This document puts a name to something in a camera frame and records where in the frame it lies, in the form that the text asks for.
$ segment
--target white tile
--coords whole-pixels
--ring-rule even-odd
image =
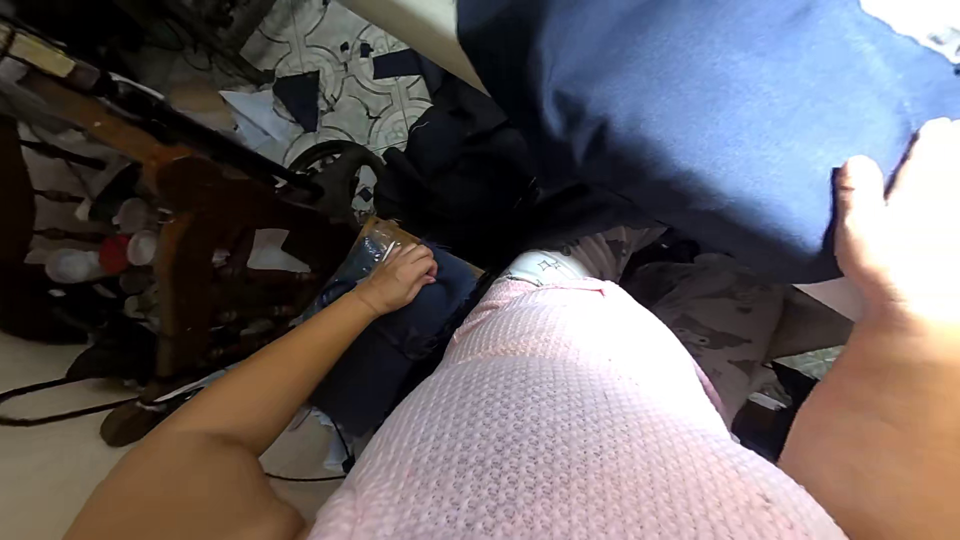
[[[282,61],[290,64],[298,58],[294,55],[294,46],[290,42],[271,39],[260,29],[244,43],[240,56],[257,69],[276,69]]]
[[[0,333],[0,391],[63,377],[85,346],[41,345]],[[38,416],[130,394],[97,381],[5,403],[4,414]],[[33,428],[0,428],[0,523],[4,538],[61,538],[93,488],[127,449],[100,439],[106,412]]]

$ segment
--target electric cord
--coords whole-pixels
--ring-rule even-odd
[[[13,100],[10,99],[10,96],[8,96],[7,94],[5,94],[5,93],[3,93],[2,91],[0,91],[0,97],[3,97],[3,100],[4,100],[5,102],[7,102],[7,105],[8,105],[8,106],[10,106],[10,111],[14,114],[14,116],[17,116],[17,117],[18,117],[18,120],[19,120],[20,122],[23,122],[23,125],[24,125],[24,126],[27,126],[27,129],[30,130],[31,135],[33,135],[33,136],[36,138],[36,140],[38,140],[38,141],[40,141],[40,142],[42,142],[42,143],[44,143],[44,144],[48,144],[48,145],[50,145],[50,146],[57,146],[56,144],[53,144],[53,143],[49,142],[48,140],[46,140],[45,138],[43,138],[42,136],[40,136],[40,134],[36,132],[36,129],[34,129],[34,125],[33,125],[33,124],[31,124],[30,122],[27,122],[26,120],[20,119],[20,118],[23,117],[23,115],[20,114],[20,110],[19,110],[19,109],[17,108],[17,106],[13,103]],[[74,176],[74,178],[77,179],[77,183],[80,185],[80,189],[84,192],[84,195],[86,195],[86,198],[92,201],[92,200],[93,200],[93,192],[90,191],[90,186],[86,183],[86,180],[84,180],[84,177],[81,176],[79,172],[77,172],[77,169],[74,168],[73,163],[70,162],[70,160],[68,160],[67,158],[60,158],[60,160],[63,161],[63,164],[66,165],[67,170],[69,170],[70,173]]]
[[[308,479],[294,479],[290,477],[282,477],[281,475],[275,475],[273,473],[264,473],[272,479],[284,480],[288,482],[322,482],[329,480],[342,480],[347,477],[350,470],[353,468],[353,465],[356,463],[356,457],[353,455],[353,452],[350,451],[350,447],[347,445],[347,440],[344,438],[344,435],[340,433],[340,427],[337,426],[336,422],[333,422],[333,429],[337,432],[337,437],[340,438],[340,444],[344,445],[344,452],[347,453],[347,459],[344,459],[342,464],[344,468],[344,473],[342,475],[333,476],[333,477],[319,477],[319,478],[308,478]]]
[[[323,481],[329,481],[329,480],[342,480],[347,477],[347,475],[340,475],[339,477],[320,477],[316,479],[291,479],[288,477],[275,475],[273,473],[266,473],[266,475],[272,479],[284,480],[288,482],[323,482]]]

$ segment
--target pink textured fabric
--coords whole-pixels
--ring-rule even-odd
[[[496,284],[310,538],[842,538],[617,285]]]

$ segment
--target dark blue cloth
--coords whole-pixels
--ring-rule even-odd
[[[460,0],[458,25],[547,194],[586,184],[607,221],[653,217],[783,282],[839,275],[833,167],[889,174],[960,116],[952,65],[856,0]]]
[[[348,433],[363,435],[387,417],[411,368],[430,354],[447,320],[477,284],[469,265],[427,245],[437,261],[437,282],[421,289],[408,306],[373,321],[310,396],[310,404]],[[353,260],[350,265],[360,267],[364,263]],[[331,283],[321,293],[324,300],[318,307],[325,307],[351,289],[343,282]]]

